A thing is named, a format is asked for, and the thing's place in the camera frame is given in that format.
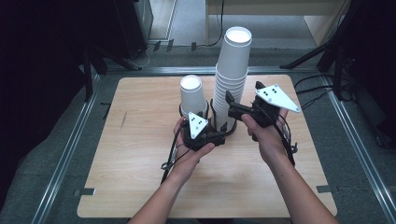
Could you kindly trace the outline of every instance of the wooden board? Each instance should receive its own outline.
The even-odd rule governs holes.
[[[110,108],[82,196],[80,217],[131,217],[159,187],[179,119],[181,77],[127,77],[120,81]],[[213,98],[214,77],[201,77],[206,100]],[[254,99],[255,82],[279,84],[297,103],[285,75],[248,76],[242,104]],[[292,140],[298,142],[296,168],[335,215],[318,154],[303,113],[289,112]],[[239,122],[235,133],[202,158],[191,180],[179,193],[169,217],[288,217],[276,182],[262,161],[257,143]]]

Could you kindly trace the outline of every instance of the person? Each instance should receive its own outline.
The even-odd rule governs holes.
[[[288,110],[281,109],[279,115],[285,118]],[[283,130],[279,119],[276,125]],[[262,159],[268,164],[280,189],[283,200],[289,210],[293,223],[338,223],[335,217],[324,206],[316,194],[306,184],[285,153],[279,133],[273,126],[262,128],[250,115],[243,115],[242,121],[247,126],[248,135],[255,134],[259,142]],[[181,118],[174,129],[174,133],[183,122]],[[177,157],[184,154],[174,165],[172,172],[148,199],[143,207],[130,219],[135,223],[165,223],[183,185],[190,179],[199,160],[210,153],[215,146],[206,144],[194,152],[183,145],[183,139],[177,137]]]

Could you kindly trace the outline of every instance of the short stack of cups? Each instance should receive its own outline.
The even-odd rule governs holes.
[[[189,113],[207,112],[207,102],[204,96],[202,81],[198,76],[188,75],[180,80],[180,114],[188,118]]]
[[[230,91],[235,102],[240,103],[248,76],[250,44],[251,32],[243,27],[231,27],[224,36],[216,64],[216,85],[213,95],[213,110],[216,117],[211,119],[211,125],[217,131],[220,131],[225,122],[227,122],[226,132],[233,129],[235,119],[228,117],[229,105],[225,101],[225,92]]]

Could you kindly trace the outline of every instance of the paper cup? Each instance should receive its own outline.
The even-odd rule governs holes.
[[[248,70],[251,32],[240,26],[227,30],[221,45],[218,71],[230,79],[241,78]]]
[[[188,75],[180,80],[181,108],[189,114],[197,114],[207,108],[202,81],[198,76]]]

